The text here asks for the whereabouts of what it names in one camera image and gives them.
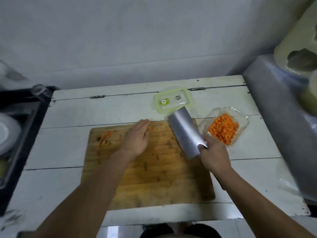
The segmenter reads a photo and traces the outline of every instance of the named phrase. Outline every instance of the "white wall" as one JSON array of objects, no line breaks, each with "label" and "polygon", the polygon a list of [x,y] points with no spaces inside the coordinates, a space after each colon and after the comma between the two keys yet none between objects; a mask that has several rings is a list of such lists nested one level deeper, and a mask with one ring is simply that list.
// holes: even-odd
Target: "white wall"
[{"label": "white wall", "polygon": [[0,0],[0,59],[82,88],[224,76],[270,52],[311,0]]}]

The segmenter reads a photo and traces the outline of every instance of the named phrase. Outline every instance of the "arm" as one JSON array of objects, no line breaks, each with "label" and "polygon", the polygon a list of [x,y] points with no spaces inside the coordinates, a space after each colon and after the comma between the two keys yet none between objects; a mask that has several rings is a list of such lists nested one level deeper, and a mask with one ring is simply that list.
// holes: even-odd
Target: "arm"
[{"label": "arm", "polygon": [[147,146],[149,124],[140,120],[121,148],[44,220],[34,237],[96,237],[125,169]]},{"label": "arm", "polygon": [[234,171],[222,143],[209,136],[204,138],[208,148],[198,146],[203,164],[228,192],[257,238],[315,237]]}]

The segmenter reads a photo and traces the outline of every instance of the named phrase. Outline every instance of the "wooden table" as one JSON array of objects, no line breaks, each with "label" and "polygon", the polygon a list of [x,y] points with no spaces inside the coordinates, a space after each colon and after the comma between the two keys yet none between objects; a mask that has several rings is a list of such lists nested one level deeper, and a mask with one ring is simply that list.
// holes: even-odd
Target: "wooden table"
[{"label": "wooden table", "polygon": [[[301,197],[278,188],[281,155],[242,76],[58,90],[46,113],[7,213],[0,236],[35,230],[80,183],[89,131],[95,127],[165,120],[150,102],[171,86],[192,89],[195,105],[189,113],[198,125],[216,107],[232,106],[248,115],[250,124],[228,149],[233,168],[286,214],[309,215]],[[216,199],[204,204],[175,204],[109,211],[103,226],[224,220],[242,218],[228,194],[211,175]],[[12,215],[19,216],[12,224]]]}]

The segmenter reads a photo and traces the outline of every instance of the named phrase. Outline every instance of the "cutting board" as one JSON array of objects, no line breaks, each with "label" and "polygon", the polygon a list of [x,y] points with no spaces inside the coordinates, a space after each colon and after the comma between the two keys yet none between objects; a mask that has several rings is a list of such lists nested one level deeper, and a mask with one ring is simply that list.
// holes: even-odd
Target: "cutting board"
[{"label": "cutting board", "polygon": [[[122,138],[132,127],[133,124],[90,131],[81,181],[120,148]],[[113,133],[104,139],[108,131]],[[148,133],[146,150],[129,164],[109,210],[213,200],[209,172],[199,157],[185,158],[168,122],[151,122]]]}]

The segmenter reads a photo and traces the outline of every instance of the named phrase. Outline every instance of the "forearm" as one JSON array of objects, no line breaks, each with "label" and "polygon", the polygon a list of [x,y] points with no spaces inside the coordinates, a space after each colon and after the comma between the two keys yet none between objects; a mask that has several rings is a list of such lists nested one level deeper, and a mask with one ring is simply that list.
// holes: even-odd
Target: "forearm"
[{"label": "forearm", "polygon": [[46,218],[35,237],[95,237],[129,165],[127,155],[115,152]]},{"label": "forearm", "polygon": [[216,177],[259,237],[315,237],[265,198],[233,169]]}]

